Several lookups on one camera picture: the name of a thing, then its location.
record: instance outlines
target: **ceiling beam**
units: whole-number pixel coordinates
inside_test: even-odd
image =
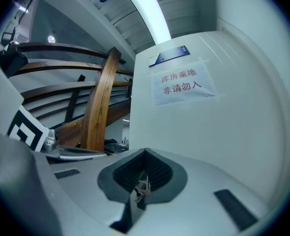
[[[136,54],[111,22],[88,0],[44,0],[93,37],[106,50],[116,47],[127,62],[124,67],[134,70]]]

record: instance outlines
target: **wooden railing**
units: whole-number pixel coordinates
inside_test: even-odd
[[[76,146],[81,144],[81,148],[104,151],[104,134],[106,126],[121,119],[130,112],[132,79],[130,79],[129,82],[114,81],[116,73],[133,76],[133,74],[128,71],[117,69],[119,63],[125,63],[125,61],[121,59],[121,53],[116,48],[113,48],[110,52],[105,54],[87,48],[55,43],[25,43],[17,45],[17,47],[21,52],[66,51],[104,58],[102,65],[73,61],[34,62],[25,65],[13,73],[13,75],[19,75],[53,69],[85,69],[100,71],[101,76],[99,76],[97,82],[85,82],[85,77],[80,76],[77,82],[36,88],[23,92],[21,95],[24,97],[23,104],[27,104],[45,97],[72,92],[70,98],[46,103],[42,106],[32,108],[29,111],[33,113],[40,109],[69,101],[68,107],[42,114],[38,116],[37,119],[42,119],[67,110],[65,117],[66,124],[57,128],[60,145]],[[126,88],[124,93],[111,95],[112,88],[115,87]],[[91,89],[90,94],[79,95],[80,90],[83,89]],[[88,101],[76,103],[77,99],[86,96],[89,97]],[[126,96],[127,100],[109,106],[110,98],[119,96]],[[87,104],[85,114],[73,120],[72,115],[75,107],[83,104]]]

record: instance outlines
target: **round ceiling light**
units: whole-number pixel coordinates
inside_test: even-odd
[[[48,42],[50,42],[50,43],[55,43],[55,41],[56,41],[55,37],[52,36],[52,35],[49,35],[48,38],[47,38],[47,40],[48,40]]]

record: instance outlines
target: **ceiling light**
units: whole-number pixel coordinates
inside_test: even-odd
[[[47,38],[47,40],[48,40],[48,42],[50,42],[50,43],[55,43],[55,42],[56,42],[55,37],[52,36],[52,35],[49,35],[48,38]]]
[[[29,10],[27,10],[24,7],[22,7],[21,5],[19,6],[19,10],[22,10],[23,12],[29,13]]]
[[[142,16],[156,45],[171,39],[168,25],[157,0],[131,0]]]

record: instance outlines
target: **wire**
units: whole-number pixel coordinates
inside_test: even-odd
[[[28,11],[29,6],[31,5],[31,3],[33,2],[33,0],[30,0],[30,2],[28,3],[26,10],[23,12],[21,18],[19,19],[19,24],[21,23],[21,20],[23,19],[23,17],[25,16],[25,13]]]

